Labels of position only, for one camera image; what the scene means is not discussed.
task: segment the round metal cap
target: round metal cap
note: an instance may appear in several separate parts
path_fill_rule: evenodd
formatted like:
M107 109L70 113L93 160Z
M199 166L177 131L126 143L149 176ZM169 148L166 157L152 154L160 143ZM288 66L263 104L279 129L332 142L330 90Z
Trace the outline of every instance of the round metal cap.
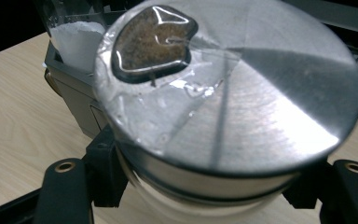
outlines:
M185 34L158 33L167 24ZM147 50L124 57L131 43ZM184 49L124 67L161 46ZM94 90L123 154L168 185L186 174L157 174L166 170L152 161L222 178L295 173L337 148L358 118L351 53L281 1L145 1L110 27L95 66Z

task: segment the light wood surface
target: light wood surface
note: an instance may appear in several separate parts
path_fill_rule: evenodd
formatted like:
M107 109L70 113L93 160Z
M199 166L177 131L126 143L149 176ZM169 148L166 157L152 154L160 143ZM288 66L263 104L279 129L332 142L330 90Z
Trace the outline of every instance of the light wood surface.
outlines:
M89 139L47 84L48 35L0 52L0 205L40 188L55 161L81 158ZM358 123L330 161L358 161ZM96 223L160 223L132 186L119 208L94 208ZM295 210L281 196L243 223L319 223L319 210Z

